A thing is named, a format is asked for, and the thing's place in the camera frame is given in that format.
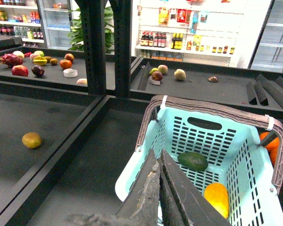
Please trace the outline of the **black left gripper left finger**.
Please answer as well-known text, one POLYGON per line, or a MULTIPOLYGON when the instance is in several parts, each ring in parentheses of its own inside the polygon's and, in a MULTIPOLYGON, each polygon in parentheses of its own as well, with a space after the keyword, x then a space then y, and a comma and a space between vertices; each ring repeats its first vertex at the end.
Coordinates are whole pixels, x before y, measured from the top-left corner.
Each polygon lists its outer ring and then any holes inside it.
POLYGON ((156 226, 160 192, 160 164, 153 150, 145 159, 136 181, 116 214, 122 226, 156 226))

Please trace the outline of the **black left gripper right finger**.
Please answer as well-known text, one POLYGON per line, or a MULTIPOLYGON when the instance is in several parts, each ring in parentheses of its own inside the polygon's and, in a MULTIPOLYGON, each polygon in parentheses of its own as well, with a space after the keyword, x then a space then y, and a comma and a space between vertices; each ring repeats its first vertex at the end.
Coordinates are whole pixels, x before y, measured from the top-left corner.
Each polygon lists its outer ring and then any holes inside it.
POLYGON ((166 150, 160 156, 160 206, 165 226, 229 226, 166 150))

